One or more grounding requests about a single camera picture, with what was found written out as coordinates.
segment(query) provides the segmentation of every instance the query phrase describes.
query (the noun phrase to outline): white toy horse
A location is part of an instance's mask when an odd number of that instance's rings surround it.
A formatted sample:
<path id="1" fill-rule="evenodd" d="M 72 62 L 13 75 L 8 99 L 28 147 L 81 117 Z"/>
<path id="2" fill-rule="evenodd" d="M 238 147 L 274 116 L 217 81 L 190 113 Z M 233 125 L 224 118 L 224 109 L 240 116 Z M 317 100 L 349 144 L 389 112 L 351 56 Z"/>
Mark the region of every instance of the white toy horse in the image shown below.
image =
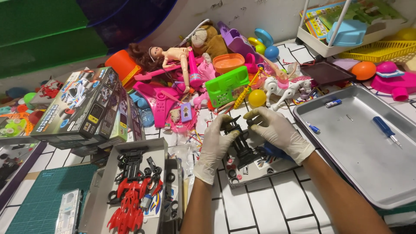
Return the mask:
<path id="1" fill-rule="evenodd" d="M 303 87 L 307 93 L 311 92 L 311 78 L 308 76 L 301 76 L 298 78 L 293 79 L 289 82 L 288 89 L 284 90 L 277 86 L 277 79 L 273 76 L 268 77 L 264 82 L 264 90 L 267 91 L 266 93 L 266 106 L 271 107 L 272 110 L 276 111 L 279 108 L 279 105 L 287 98 L 292 98 L 300 87 Z M 278 96 L 282 96 L 280 100 L 270 105 L 270 95 L 276 94 Z"/>

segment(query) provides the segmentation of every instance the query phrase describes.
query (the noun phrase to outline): pink horse mane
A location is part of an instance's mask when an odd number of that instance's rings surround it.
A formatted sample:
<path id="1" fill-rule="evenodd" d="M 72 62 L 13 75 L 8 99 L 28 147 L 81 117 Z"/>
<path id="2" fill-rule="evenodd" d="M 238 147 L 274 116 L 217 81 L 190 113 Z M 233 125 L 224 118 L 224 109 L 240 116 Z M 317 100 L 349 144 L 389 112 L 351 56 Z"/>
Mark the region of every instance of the pink horse mane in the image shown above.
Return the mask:
<path id="1" fill-rule="evenodd" d="M 303 75 L 303 76 L 299 76 L 299 77 L 297 77 L 297 78 L 294 78 L 293 80 L 291 80 L 290 82 L 292 82 L 292 83 L 296 83 L 296 82 L 298 82 L 298 81 L 303 81 L 303 80 L 310 80 L 310 79 L 312 79 L 311 77 L 309 77 L 309 76 L 305 76 L 305 75 Z"/>

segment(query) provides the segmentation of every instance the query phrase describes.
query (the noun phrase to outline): orange plastic container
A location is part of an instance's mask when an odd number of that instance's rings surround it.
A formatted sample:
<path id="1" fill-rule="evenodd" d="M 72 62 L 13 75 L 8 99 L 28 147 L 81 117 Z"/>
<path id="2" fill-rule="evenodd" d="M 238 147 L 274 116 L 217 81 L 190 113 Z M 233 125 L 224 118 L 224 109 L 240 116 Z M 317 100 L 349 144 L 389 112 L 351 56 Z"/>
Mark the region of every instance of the orange plastic container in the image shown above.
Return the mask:
<path id="1" fill-rule="evenodd" d="M 113 69 L 119 74 L 119 79 L 126 87 L 131 81 L 134 80 L 134 76 L 141 72 L 141 67 L 138 66 L 126 50 L 120 50 L 113 54 L 105 62 L 106 67 L 113 67 Z"/>
<path id="2" fill-rule="evenodd" d="M 225 74 L 238 67 L 244 66 L 244 57 L 240 54 L 220 55 L 212 60 L 216 72 Z"/>

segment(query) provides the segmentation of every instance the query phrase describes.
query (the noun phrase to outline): doll hair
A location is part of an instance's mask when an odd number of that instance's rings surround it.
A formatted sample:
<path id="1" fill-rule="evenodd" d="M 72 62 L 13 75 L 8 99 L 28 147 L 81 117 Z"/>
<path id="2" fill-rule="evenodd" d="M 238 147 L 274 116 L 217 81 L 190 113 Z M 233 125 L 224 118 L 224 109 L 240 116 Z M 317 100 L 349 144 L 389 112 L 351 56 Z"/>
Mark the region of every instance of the doll hair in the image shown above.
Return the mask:
<path id="1" fill-rule="evenodd" d="M 152 72 L 162 68 L 163 58 L 153 59 L 149 54 L 148 48 L 139 46 L 137 43 L 130 43 L 127 52 L 129 56 L 139 65 L 144 71 Z"/>

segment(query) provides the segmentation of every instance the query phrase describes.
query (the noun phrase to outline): green ball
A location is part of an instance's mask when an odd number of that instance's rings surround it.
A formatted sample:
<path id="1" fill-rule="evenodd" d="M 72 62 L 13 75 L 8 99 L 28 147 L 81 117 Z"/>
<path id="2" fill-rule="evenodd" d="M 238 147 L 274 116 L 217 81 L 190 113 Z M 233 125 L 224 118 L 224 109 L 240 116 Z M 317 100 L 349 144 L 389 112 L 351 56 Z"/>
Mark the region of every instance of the green ball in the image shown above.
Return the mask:
<path id="1" fill-rule="evenodd" d="M 30 92 L 23 97 L 23 100 L 25 101 L 25 103 L 29 103 L 35 95 L 35 92 Z"/>

